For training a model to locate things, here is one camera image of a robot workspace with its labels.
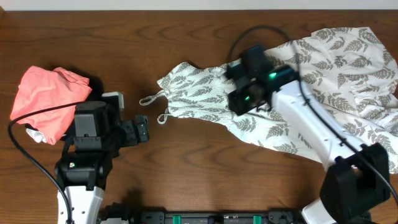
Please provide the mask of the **white fern print dress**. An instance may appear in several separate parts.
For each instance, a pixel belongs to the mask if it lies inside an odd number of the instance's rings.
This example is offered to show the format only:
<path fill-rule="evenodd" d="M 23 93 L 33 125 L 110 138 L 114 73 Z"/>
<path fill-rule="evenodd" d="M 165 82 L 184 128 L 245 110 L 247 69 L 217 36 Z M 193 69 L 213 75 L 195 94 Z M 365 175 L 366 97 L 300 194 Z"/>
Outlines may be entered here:
<path fill-rule="evenodd" d="M 378 142 L 397 172 L 397 63 L 368 27 L 322 29 L 266 51 L 278 67 L 291 65 L 314 97 L 351 134 L 366 144 Z M 158 96 L 168 106 L 158 117 L 196 118 L 222 124 L 240 140 L 317 161 L 304 134 L 266 106 L 242 116 L 228 108 L 234 90 L 226 65 L 199 69 L 184 62 L 158 81 Z"/>

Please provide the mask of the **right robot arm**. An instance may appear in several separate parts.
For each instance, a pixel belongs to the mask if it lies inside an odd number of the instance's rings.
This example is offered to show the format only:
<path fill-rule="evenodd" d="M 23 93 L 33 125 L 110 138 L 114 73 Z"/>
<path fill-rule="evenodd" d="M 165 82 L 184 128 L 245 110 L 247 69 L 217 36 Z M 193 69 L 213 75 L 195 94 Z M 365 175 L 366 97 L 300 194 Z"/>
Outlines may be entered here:
<path fill-rule="evenodd" d="M 389 157 L 379 143 L 365 144 L 339 125 L 312 96 L 300 75 L 285 65 L 274 70 L 227 67 L 236 90 L 229 108 L 238 115 L 264 103 L 309 143 L 326 170 L 320 197 L 304 207 L 305 223 L 354 223 L 375 206 L 397 197 L 389 182 Z"/>

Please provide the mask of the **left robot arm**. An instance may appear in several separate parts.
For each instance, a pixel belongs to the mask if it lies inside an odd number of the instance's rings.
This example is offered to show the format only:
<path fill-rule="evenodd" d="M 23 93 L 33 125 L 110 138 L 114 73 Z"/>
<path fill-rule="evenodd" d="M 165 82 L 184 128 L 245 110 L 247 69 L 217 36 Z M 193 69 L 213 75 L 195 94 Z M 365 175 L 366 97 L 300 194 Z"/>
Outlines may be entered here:
<path fill-rule="evenodd" d="M 114 203 L 100 215 L 106 180 L 113 159 L 122 147 L 149 140 L 147 117 L 123 121 L 119 105 L 86 101 L 75 108 L 75 135 L 65 141 L 55 165 L 58 192 L 58 223 L 133 223 L 128 206 Z"/>

